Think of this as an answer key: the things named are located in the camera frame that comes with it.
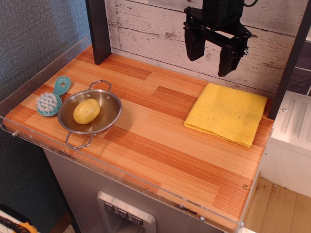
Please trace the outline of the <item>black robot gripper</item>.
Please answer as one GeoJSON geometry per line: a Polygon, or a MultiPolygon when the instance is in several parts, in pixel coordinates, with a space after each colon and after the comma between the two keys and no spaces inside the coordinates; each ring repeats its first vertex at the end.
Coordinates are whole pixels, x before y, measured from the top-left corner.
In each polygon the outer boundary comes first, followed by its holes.
{"type": "Polygon", "coordinates": [[[248,53],[247,40],[251,37],[240,22],[243,0],[204,0],[202,8],[186,7],[184,38],[187,56],[195,61],[205,53],[205,41],[222,47],[219,77],[236,70],[241,57],[248,53]]]}

